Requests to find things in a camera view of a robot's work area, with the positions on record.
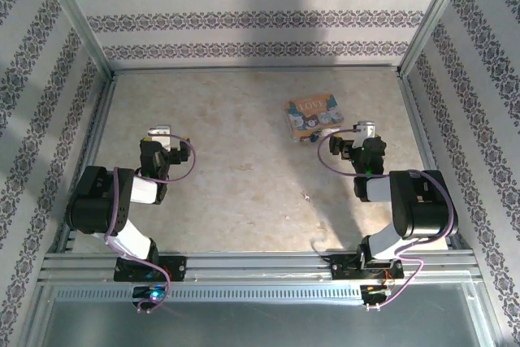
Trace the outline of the aluminium rail under patterned wall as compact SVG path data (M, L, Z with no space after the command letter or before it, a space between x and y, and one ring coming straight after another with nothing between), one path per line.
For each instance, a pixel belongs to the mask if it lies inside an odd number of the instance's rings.
M342 71L382 71L398 72L399 67L389 64L340 65L340 66L304 66L304 67L148 67L129 68L114 71L115 76L155 75L181 73L253 73L253 72L342 72Z

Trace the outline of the aluminium corner post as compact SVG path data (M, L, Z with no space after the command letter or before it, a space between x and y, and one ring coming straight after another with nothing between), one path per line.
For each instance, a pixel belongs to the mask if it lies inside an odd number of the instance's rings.
M444 10L449 2L450 0L431 0L418 30L413 35L409 47L397 67L397 75L401 79L410 73L411 68L414 66L423 47L429 40L429 36L444 14Z
M95 62L98 69L103 73L106 78L113 76L113 71L108 63L107 57L105 56L101 46L95 37L93 30L90 28L89 23L80 9L76 0L58 0L62 9L64 10L67 18L69 19L72 27L78 33L82 40L89 56Z

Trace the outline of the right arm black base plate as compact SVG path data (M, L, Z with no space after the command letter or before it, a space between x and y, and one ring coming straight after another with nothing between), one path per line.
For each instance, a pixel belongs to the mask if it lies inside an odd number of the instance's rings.
M366 261L360 254L333 254L329 256L333 280L403 280L400 260Z

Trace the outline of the long aluminium mounting rail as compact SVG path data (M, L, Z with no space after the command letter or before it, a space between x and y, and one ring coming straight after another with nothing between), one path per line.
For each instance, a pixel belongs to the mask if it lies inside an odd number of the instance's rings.
M412 253L422 258L423 269L414 281L425 283L482 282L476 257L470 250ZM184 281L199 284L312 284L332 280L327 264L311 253L207 253L188 254ZM50 283L111 283L114 254L49 254L37 280Z

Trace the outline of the orange LOVE printed box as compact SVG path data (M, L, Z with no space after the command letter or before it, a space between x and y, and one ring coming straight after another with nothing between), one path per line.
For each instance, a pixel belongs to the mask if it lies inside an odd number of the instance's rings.
M338 130L344 122L336 97L331 93L290 100L285 105L285 114L294 141L315 142L322 130Z

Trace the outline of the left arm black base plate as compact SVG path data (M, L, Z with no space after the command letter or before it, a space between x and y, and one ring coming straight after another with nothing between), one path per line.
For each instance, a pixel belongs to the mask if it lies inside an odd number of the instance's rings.
M116 282L165 282L166 277L159 269L168 274L171 282L182 282L187 270L187 258L160 256L155 267L143 262L117 258L113 279Z

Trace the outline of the aluminium side rail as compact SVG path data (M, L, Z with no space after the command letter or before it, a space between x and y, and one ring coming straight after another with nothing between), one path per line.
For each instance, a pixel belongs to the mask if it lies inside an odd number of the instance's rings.
M102 134L106 126L106 121L111 108L111 101L114 96L117 77L113 74L103 86L99 93L97 103L90 118L89 126L84 137L84 143L78 159L76 172L73 176L67 199L74 193L79 184L81 175L87 166L94 165L98 156Z
M458 182L457 172L453 169L451 157L421 76L413 70L408 76L403 77L403 83L418 125L420 140L423 144L422 149L427 161L425 166L441 171L458 215L458 233L453 238L454 244L457 249L477 250L479 247L476 239L478 229L475 227L473 218L475 217L475 207L479 204L475 203L475 197L467 202L466 188L461 187Z

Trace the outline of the grey metal sheet panel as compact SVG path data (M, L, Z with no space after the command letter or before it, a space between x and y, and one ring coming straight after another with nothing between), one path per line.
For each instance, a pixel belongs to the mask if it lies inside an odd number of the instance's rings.
M47 286L16 347L507 347L469 283L419 284L381 310L346 301L58 301Z

